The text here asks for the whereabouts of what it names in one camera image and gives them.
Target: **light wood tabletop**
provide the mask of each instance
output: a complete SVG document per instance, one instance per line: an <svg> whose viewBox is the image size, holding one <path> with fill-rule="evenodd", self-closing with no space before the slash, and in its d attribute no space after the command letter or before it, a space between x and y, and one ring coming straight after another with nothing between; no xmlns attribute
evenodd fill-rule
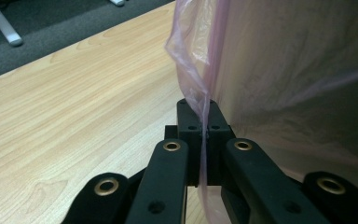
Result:
<svg viewBox="0 0 358 224"><path fill-rule="evenodd" d="M183 98L174 3L0 76L0 223L60 223L94 176L145 168ZM187 223L205 223L190 189Z"/></svg>

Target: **brass ring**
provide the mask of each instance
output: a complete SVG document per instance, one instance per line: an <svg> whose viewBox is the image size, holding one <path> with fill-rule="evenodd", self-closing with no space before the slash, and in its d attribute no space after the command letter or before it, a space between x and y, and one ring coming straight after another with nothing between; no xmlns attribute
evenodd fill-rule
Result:
<svg viewBox="0 0 358 224"><path fill-rule="evenodd" d="M243 150L243 151L246 151L246 150L250 150L252 149L252 145L248 142L245 142L245 141L240 141L240 142L236 142L234 144L234 146L239 149L239 150Z"/></svg>
<svg viewBox="0 0 358 224"><path fill-rule="evenodd" d="M168 142L164 144L164 149L167 151L176 151L180 148L180 144L177 142Z"/></svg>
<svg viewBox="0 0 358 224"><path fill-rule="evenodd" d="M333 178L321 177L316 181L316 183L321 189L332 194L340 195L346 192L345 187Z"/></svg>
<svg viewBox="0 0 358 224"><path fill-rule="evenodd" d="M112 187L108 189L102 189L101 186L106 183L111 184ZM118 181L113 177L107 177L100 180L100 182L98 182L98 184L94 188L94 191L96 194L100 196L106 196L114 193L117 189L118 189Z"/></svg>

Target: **translucent plastic bag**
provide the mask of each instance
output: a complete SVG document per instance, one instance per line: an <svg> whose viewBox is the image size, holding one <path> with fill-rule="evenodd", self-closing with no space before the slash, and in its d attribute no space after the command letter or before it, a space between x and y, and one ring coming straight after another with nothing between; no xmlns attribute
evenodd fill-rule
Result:
<svg viewBox="0 0 358 224"><path fill-rule="evenodd" d="M203 128L212 97L291 177L358 186L358 1L177 0L167 50Z"/></svg>

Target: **gray carpet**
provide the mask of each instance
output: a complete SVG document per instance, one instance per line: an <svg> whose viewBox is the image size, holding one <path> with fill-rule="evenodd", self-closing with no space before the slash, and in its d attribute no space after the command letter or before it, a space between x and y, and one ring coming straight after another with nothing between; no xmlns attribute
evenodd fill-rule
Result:
<svg viewBox="0 0 358 224"><path fill-rule="evenodd" d="M24 44L13 48L0 33L0 75L171 1L130 0L124 7L107 0L1 1Z"/></svg>

